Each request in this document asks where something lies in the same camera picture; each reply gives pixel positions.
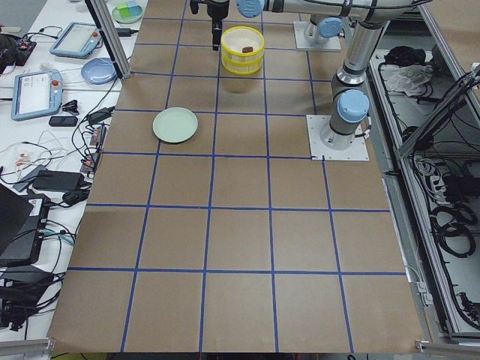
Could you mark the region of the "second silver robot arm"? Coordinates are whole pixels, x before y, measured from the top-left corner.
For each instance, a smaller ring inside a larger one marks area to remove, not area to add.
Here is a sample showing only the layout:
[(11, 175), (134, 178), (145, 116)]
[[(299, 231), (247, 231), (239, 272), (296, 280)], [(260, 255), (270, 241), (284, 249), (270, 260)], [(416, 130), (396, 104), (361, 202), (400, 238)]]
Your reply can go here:
[[(243, 17), (253, 18), (260, 15), (267, 5), (267, 1), (236, 1), (236, 7)], [(200, 4), (207, 7), (207, 14), (211, 18), (212, 49), (218, 51), (223, 33), (223, 20), (228, 17), (230, 1), (190, 1), (190, 12), (198, 14)], [(342, 29), (342, 21), (337, 17), (327, 17), (321, 21), (311, 20), (316, 27), (318, 38), (333, 38)]]

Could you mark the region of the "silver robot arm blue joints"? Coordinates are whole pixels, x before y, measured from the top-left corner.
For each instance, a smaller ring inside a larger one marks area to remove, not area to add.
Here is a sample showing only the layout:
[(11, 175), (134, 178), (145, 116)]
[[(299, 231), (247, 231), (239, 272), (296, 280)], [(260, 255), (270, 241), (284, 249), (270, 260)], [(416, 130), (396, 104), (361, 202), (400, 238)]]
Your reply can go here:
[(387, 22), (416, 6), (414, 1), (237, 1), (240, 14), (256, 17), (263, 11), (310, 14), (319, 17), (349, 17), (357, 22), (349, 49), (331, 83), (332, 95), (359, 87)]

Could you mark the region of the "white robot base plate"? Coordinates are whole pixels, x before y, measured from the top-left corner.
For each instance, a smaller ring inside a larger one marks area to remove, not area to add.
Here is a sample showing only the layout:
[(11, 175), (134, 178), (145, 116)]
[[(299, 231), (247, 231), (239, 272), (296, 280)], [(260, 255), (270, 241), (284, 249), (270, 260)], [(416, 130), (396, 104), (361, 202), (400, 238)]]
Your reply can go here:
[(313, 161), (369, 161), (363, 129), (358, 124), (354, 134), (339, 135), (330, 128), (330, 115), (307, 115), (310, 158)]

